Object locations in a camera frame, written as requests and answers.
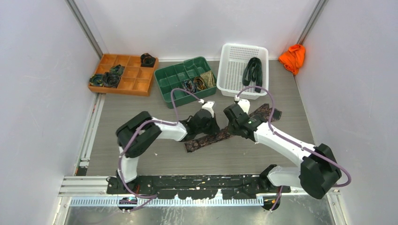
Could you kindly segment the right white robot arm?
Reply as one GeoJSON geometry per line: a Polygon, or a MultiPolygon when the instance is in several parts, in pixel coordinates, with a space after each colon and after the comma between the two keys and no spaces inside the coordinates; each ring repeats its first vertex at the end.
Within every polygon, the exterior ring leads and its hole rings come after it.
{"type": "Polygon", "coordinates": [[[224,109],[228,132],[279,152],[295,167],[270,165],[261,173],[261,188],[268,193],[279,186],[297,187],[315,199],[322,199],[342,176],[331,148],[302,142],[277,129],[265,118],[249,116],[238,103],[224,109]]]}

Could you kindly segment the brown paisley tie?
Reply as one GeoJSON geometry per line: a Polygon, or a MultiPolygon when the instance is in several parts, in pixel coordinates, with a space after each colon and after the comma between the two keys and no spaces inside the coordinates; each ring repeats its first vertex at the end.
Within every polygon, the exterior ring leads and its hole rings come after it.
{"type": "MultiPolygon", "coordinates": [[[[263,117],[265,120],[268,120],[269,116],[271,115],[271,112],[272,108],[269,106],[269,104],[263,104],[260,107],[258,107],[256,110],[254,110],[252,113],[250,113],[249,117],[257,115],[263,117]]],[[[211,144],[230,139],[233,136],[234,135],[231,135],[228,132],[228,128],[225,127],[215,135],[205,135],[198,139],[187,141],[184,143],[184,147],[187,153],[192,153],[211,144]]]]}

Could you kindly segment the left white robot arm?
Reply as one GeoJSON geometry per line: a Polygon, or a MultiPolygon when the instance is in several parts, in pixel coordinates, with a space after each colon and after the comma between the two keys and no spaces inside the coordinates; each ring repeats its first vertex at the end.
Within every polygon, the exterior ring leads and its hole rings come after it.
{"type": "Polygon", "coordinates": [[[135,191],[139,157],[157,139],[186,142],[199,134],[215,135],[219,131],[216,116],[206,109],[177,122],[160,120],[142,111],[116,131],[120,153],[117,173],[121,178],[118,187],[127,194],[135,191]]]}

